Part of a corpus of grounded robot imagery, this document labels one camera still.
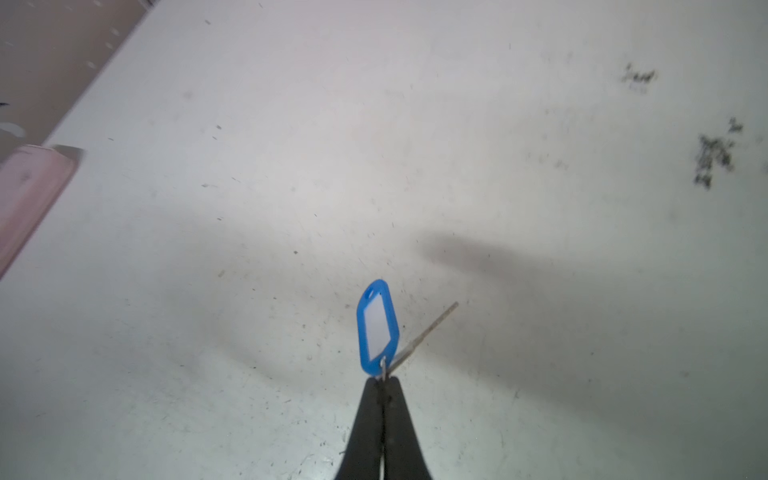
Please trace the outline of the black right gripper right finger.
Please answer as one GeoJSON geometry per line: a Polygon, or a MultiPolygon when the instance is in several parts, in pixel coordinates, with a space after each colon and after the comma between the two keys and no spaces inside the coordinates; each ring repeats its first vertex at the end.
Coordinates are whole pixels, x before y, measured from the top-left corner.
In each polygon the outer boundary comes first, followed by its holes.
{"type": "Polygon", "coordinates": [[[383,454],[387,480],[431,480],[398,378],[383,382],[383,454]]]}

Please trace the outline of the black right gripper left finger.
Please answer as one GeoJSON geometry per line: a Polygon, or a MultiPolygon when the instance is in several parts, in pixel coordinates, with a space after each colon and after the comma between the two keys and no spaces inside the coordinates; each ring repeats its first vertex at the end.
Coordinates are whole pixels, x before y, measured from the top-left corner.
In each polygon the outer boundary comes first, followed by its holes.
{"type": "Polygon", "coordinates": [[[384,408],[381,382],[369,378],[350,432],[336,480],[378,480],[381,474],[384,408]]]}

